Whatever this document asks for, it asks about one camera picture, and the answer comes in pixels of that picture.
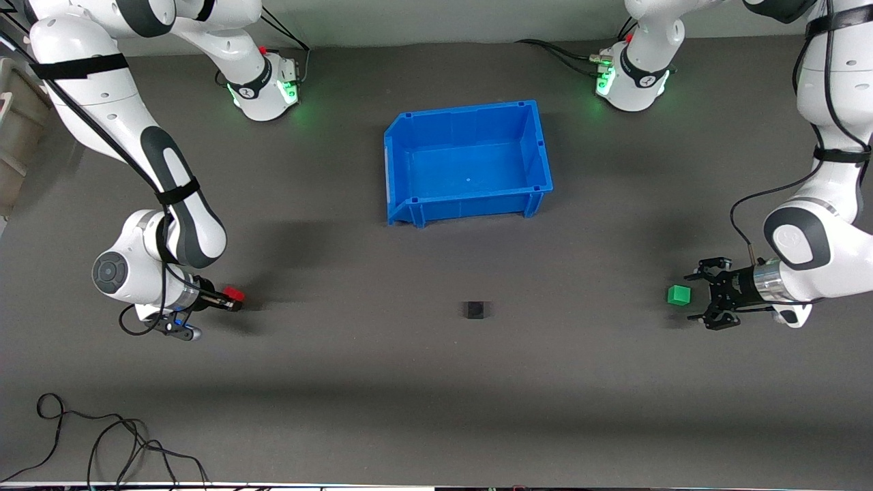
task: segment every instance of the red object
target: red object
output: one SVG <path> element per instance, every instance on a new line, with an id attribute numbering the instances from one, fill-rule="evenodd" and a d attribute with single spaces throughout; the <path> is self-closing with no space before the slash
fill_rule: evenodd
<path id="1" fill-rule="evenodd" d="M 245 294 L 234 287 L 224 287 L 222 293 L 234 301 L 245 301 Z"/>

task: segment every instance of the gray table surface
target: gray table surface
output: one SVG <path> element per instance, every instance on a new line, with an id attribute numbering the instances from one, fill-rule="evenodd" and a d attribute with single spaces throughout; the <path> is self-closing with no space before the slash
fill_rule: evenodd
<path id="1" fill-rule="evenodd" d="M 230 236 L 203 274 L 263 308 L 198 315 L 195 343 L 123 334 L 91 264 L 155 200 L 56 126 L 0 239 L 0 474 L 51 446 L 33 406 L 56 391 L 146 420 L 215 481 L 873 488 L 869 295 L 816 306 L 803 329 L 758 314 L 718 333 L 684 321 L 700 285 L 692 306 L 664 301 L 698 259 L 745 262 L 734 200 L 808 171 L 800 45 L 691 40 L 644 114 L 526 45 L 318 50 L 302 105 L 268 123 L 203 56 L 132 59 Z M 399 113 L 523 99 L 555 182 L 539 215 L 386 226 L 382 132 Z M 761 255 L 786 196 L 738 213 Z M 461 318 L 469 300 L 493 317 Z M 84 479 L 102 426 L 69 420 L 20 479 Z M 98 477 L 128 448 L 108 438 Z M 166 480 L 156 456 L 134 478 Z"/>

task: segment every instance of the white robot link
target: white robot link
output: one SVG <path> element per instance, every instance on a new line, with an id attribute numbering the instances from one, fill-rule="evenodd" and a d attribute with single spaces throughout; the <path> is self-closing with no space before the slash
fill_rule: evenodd
<path id="1" fill-rule="evenodd" d="M 135 307 L 147 329 L 129 331 L 120 319 L 129 334 L 156 329 L 196 339 L 199 329 L 187 322 L 192 311 L 239 310 L 243 296 L 233 289 L 219 293 L 180 267 L 212 264 L 227 237 L 181 150 L 143 104 L 116 39 L 171 33 L 197 46 L 254 121 L 275 119 L 298 101 L 296 66 L 263 54 L 242 30 L 259 19 L 260 0 L 28 0 L 25 11 L 33 23 L 32 67 L 47 81 L 64 124 L 90 149 L 127 162 L 163 207 L 127 219 L 115 244 L 95 261 L 94 284 Z"/>
<path id="2" fill-rule="evenodd" d="M 628 111 L 651 105 L 662 92 L 663 70 L 684 37 L 678 18 L 721 1 L 626 0 L 639 27 L 629 44 L 609 48 L 619 52 L 622 62 L 611 67 L 615 76 L 608 75 L 610 90 L 604 93 L 598 87 L 598 93 Z M 744 3 L 784 23 L 810 11 L 794 83 L 798 110 L 812 124 L 818 144 L 812 172 L 780 188 L 803 184 L 764 223 L 766 240 L 778 258 L 755 259 L 750 244 L 753 266 L 731 271 L 727 258 L 699 261 L 686 279 L 707 280 L 711 303 L 689 319 L 717 330 L 739 325 L 737 313 L 763 310 L 772 312 L 777 322 L 798 328 L 817 301 L 873 291 L 873 236 L 852 225 L 862 209 L 860 185 L 873 134 L 873 0 Z M 638 83 L 646 76 L 655 77 L 656 83 Z"/>

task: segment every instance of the cable connector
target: cable connector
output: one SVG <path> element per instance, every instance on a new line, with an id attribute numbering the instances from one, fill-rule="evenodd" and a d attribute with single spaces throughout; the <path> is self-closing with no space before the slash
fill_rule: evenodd
<path id="1" fill-rule="evenodd" d="M 606 54 L 589 55 L 588 61 L 596 65 L 612 66 L 612 57 Z"/>

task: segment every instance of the green light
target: green light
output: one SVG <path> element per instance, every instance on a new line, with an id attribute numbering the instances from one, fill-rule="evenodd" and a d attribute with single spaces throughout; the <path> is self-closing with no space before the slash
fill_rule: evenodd
<path id="1" fill-rule="evenodd" d="M 611 66 L 606 73 L 601 74 L 601 81 L 597 84 L 597 93 L 606 97 L 612 83 L 615 81 L 615 68 Z"/>
<path id="2" fill-rule="evenodd" d="M 230 84 L 227 84 L 227 90 L 230 92 L 230 97 L 233 98 L 233 105 L 239 107 L 239 100 L 237 100 L 237 95 L 233 92 L 233 89 L 230 88 Z"/>
<path id="3" fill-rule="evenodd" d="M 282 94 L 282 98 L 285 99 L 286 104 L 290 106 L 297 102 L 297 87 L 294 82 L 276 80 L 276 86 L 278 87 L 279 93 Z"/>
<path id="4" fill-rule="evenodd" d="M 667 73 L 663 75 L 663 82 L 661 82 L 661 88 L 657 89 L 657 94 L 661 95 L 663 93 L 663 88 L 667 86 L 667 79 L 670 77 L 670 70 L 667 70 Z"/>

